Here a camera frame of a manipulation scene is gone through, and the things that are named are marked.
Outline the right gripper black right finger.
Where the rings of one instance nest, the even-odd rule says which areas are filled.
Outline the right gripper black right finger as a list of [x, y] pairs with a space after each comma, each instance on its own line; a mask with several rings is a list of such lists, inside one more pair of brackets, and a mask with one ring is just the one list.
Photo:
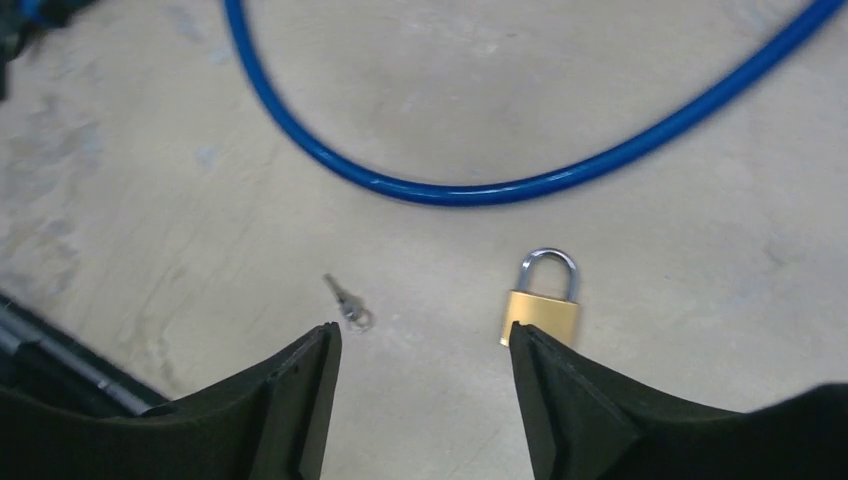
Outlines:
[[533, 326], [509, 344], [538, 479], [843, 479], [847, 387], [741, 413], [675, 397]]

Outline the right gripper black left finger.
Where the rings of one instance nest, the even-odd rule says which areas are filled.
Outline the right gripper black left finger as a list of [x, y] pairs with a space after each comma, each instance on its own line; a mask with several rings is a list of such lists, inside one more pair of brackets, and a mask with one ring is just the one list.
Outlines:
[[317, 479], [342, 351], [338, 325], [144, 418], [94, 418], [1, 385], [5, 479]]

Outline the brass padlock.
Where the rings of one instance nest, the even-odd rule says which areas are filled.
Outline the brass padlock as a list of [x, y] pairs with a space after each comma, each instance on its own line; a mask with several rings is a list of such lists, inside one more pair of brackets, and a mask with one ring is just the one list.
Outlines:
[[[533, 267], [544, 259], [559, 261], [567, 272], [564, 295], [561, 297], [545, 296], [529, 290]], [[567, 253], [556, 248], [539, 248], [529, 252], [520, 265], [515, 287], [507, 297], [500, 344], [509, 346], [515, 322], [534, 325], [560, 343], [571, 344], [576, 337], [580, 313], [576, 302], [578, 286], [578, 266]]]

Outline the blue cable lock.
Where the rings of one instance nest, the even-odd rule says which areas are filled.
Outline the blue cable lock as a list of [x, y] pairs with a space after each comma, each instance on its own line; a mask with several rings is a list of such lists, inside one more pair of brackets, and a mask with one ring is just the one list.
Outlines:
[[308, 157], [341, 179], [375, 194], [427, 206], [471, 208], [515, 204], [576, 188], [627, 167], [700, 126], [765, 78], [833, 20], [844, 1], [811, 2], [767, 43], [714, 85], [631, 138], [580, 162], [539, 175], [479, 185], [438, 185], [392, 177], [341, 155], [304, 126], [277, 93], [254, 44], [241, 1], [223, 4], [248, 84], [276, 127]]

